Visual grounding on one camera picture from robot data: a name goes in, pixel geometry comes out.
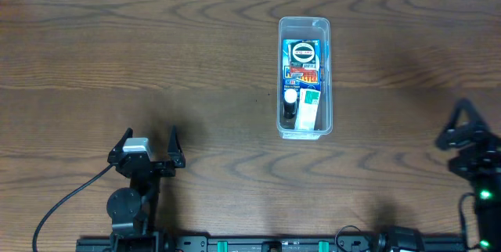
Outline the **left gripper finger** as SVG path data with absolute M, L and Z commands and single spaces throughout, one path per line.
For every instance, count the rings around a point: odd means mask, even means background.
M 168 156 L 171 159 L 175 168 L 185 168 L 186 159 L 178 140 L 177 128 L 173 126 L 171 128 L 171 134 L 168 143 Z
M 127 128 L 121 139 L 109 152 L 107 158 L 108 163 L 119 163 L 125 157 L 124 145 L 127 139 L 131 138 L 132 136 L 133 130 L 131 128 Z

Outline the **black bottle white cap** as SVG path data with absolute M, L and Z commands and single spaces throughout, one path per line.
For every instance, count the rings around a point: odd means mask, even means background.
M 297 91 L 288 88 L 283 94 L 283 116 L 286 119 L 293 119 L 297 113 Z

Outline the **blue Kool Fever box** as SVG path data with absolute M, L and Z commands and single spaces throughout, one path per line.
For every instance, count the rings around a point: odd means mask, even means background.
M 281 76 L 283 90 L 321 89 L 321 46 L 319 39 L 284 39 Z

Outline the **white green medicine box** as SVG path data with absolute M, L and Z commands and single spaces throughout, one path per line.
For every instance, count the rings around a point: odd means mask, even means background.
M 314 129 L 320 96 L 321 91 L 315 89 L 301 88 L 299 90 L 295 130 L 312 131 Z

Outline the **red small box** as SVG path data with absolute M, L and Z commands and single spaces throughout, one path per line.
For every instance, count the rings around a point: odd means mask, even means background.
M 319 75 L 316 69 L 289 67 L 287 76 L 289 78 L 298 79 L 307 84 L 317 84 L 319 82 Z

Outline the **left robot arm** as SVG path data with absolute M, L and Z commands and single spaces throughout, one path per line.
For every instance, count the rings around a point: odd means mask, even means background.
M 110 251 L 174 251 L 175 241 L 166 232 L 155 229 L 160 180 L 175 176 L 186 166 L 176 128 L 171 129 L 168 158 L 152 161 L 153 152 L 147 138 L 135 138 L 128 128 L 109 152 L 107 162 L 130 180 L 128 187 L 111 194 L 106 211 L 112 221 Z

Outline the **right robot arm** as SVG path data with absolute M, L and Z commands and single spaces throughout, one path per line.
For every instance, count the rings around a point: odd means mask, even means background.
M 460 99 L 435 140 L 443 150 L 456 149 L 448 161 L 453 174 L 467 180 L 472 191 L 464 193 L 458 203 L 460 234 L 456 237 L 425 236 L 414 229 L 389 227 L 373 240 L 371 251 L 472 251 L 500 250 L 500 137 L 490 131 L 469 99 Z M 474 199 L 478 224 L 478 243 L 468 244 L 467 222 L 463 202 Z

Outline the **clear plastic container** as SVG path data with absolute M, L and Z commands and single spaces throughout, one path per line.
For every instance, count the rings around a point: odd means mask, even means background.
M 321 46 L 321 91 L 315 127 L 312 131 L 294 129 L 296 116 L 283 116 L 283 85 L 281 76 L 282 43 L 284 39 L 319 39 Z M 310 16 L 286 16 L 279 21 L 277 63 L 277 115 L 276 126 L 283 139 L 316 140 L 333 129 L 332 71 L 330 61 L 330 23 L 328 19 Z

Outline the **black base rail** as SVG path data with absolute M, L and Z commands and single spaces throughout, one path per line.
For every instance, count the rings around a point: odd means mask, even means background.
M 82 238 L 76 242 L 77 252 L 112 251 L 174 251 L 174 252 L 335 252 L 335 251 L 465 251 L 463 241 L 452 236 L 432 236 L 418 239 L 416 248 L 408 244 L 399 247 L 381 247 L 380 240 L 371 236 L 341 234 L 319 238 L 222 238 L 206 236 L 181 236 L 176 240 L 150 236 L 141 239 L 110 237 Z

